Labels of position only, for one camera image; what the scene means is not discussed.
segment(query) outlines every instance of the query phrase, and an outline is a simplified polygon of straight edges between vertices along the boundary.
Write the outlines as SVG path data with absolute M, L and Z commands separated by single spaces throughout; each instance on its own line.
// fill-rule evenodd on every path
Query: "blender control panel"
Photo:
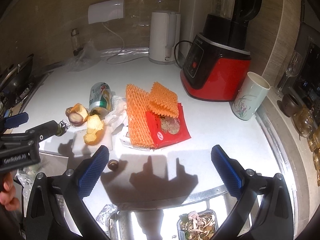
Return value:
M 197 43 L 194 42 L 192 44 L 186 61 L 183 65 L 191 77 L 194 77 L 196 75 L 203 56 L 203 52 L 203 49 Z

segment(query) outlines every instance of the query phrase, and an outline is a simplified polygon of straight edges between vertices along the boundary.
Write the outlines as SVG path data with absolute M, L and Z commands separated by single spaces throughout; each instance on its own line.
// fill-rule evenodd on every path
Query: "orange foam net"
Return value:
M 154 82 L 149 94 L 149 107 L 155 114 L 172 118 L 179 116 L 178 96 L 159 82 Z
M 145 114 L 149 111 L 149 93 L 132 84 L 127 85 L 125 93 L 131 144 L 139 147 L 153 147 L 154 143 Z

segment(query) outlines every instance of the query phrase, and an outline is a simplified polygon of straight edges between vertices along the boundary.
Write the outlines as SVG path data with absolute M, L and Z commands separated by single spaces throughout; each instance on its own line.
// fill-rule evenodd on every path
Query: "blue textured pad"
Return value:
M 211 160 L 230 195 L 239 200 L 241 197 L 242 181 L 232 168 L 229 162 L 230 158 L 219 145 L 212 148 Z
M 80 198 L 90 195 L 100 177 L 100 174 L 107 166 L 109 161 L 108 148 L 101 145 L 91 159 L 93 159 L 91 164 L 78 181 L 78 195 Z
M 29 115 L 26 112 L 23 112 L 21 114 L 8 117 L 5 120 L 4 127 L 7 129 L 18 127 L 19 125 L 28 122 L 28 119 Z

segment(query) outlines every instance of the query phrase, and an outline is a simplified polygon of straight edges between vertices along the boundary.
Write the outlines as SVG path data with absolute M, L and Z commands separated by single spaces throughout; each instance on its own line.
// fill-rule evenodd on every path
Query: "red blender base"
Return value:
M 191 87 L 183 71 L 180 72 L 180 78 L 185 90 L 193 98 L 205 101 L 233 101 L 248 72 L 249 65 L 250 60 L 220 58 L 200 89 Z

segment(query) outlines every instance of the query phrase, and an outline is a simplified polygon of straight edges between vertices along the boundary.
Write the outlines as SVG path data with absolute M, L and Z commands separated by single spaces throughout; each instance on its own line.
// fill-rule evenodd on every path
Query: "pink logo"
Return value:
M 158 133 L 157 133 L 157 136 L 158 136 L 158 138 L 159 138 L 160 141 L 163 140 L 163 135 L 162 135 L 162 133 L 158 132 Z

